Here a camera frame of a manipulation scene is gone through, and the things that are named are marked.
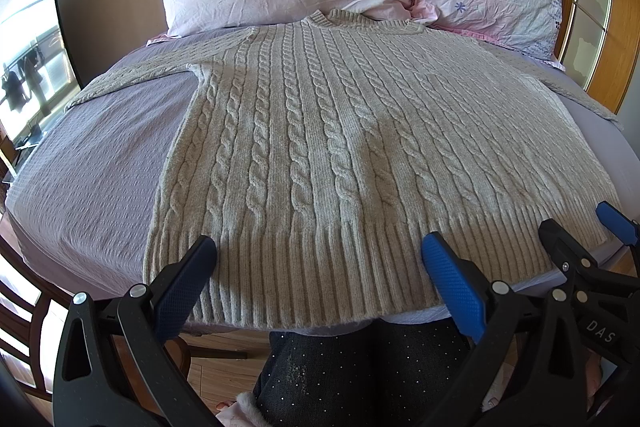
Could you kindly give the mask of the beige cable knit sweater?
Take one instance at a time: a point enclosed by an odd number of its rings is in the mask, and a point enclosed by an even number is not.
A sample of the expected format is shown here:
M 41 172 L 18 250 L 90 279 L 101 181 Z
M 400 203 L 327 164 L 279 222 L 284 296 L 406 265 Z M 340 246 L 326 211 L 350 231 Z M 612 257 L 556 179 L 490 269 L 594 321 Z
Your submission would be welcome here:
M 439 302 L 420 259 L 436 231 L 484 274 L 549 271 L 542 221 L 608 240 L 612 179 L 565 107 L 606 109 L 524 57 L 402 20 L 317 12 L 106 72 L 78 103 L 192 72 L 160 175 L 145 280 L 211 237 L 201 326 L 316 329 Z

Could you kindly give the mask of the dark wooden chair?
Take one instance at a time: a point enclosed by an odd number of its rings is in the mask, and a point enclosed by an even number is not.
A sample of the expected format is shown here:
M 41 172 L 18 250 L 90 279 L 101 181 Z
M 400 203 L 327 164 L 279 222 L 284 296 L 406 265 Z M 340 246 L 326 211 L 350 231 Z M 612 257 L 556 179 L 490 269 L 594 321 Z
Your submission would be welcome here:
M 66 309 L 70 296 L 32 272 L 2 239 L 1 354 L 29 399 L 47 412 L 52 409 L 52 386 L 43 375 L 41 335 L 53 303 Z

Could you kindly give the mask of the dark sparkly trousers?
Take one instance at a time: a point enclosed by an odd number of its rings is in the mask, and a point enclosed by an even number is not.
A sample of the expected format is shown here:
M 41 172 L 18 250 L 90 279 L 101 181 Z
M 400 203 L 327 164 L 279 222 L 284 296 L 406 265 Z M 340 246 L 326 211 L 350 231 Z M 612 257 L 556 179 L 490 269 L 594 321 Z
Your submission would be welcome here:
M 253 402 L 271 426 L 420 426 L 472 351 L 450 319 L 334 337 L 273 332 Z

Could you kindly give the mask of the wooden headboard frame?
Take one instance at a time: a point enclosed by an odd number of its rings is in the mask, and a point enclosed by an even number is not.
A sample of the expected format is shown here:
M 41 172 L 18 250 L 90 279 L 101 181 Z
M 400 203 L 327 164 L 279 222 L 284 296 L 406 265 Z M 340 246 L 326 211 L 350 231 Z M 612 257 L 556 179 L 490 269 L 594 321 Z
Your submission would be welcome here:
M 578 86 L 618 112 L 639 54 L 639 0 L 563 0 L 555 52 Z

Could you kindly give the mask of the window with dark frame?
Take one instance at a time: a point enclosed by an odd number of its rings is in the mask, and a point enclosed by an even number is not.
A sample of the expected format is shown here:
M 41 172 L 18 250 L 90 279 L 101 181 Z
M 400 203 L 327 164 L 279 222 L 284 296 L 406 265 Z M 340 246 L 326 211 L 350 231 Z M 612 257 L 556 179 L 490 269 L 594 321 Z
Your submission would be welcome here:
M 1 9 L 1 127 L 17 147 L 80 90 L 58 0 L 9 0 Z

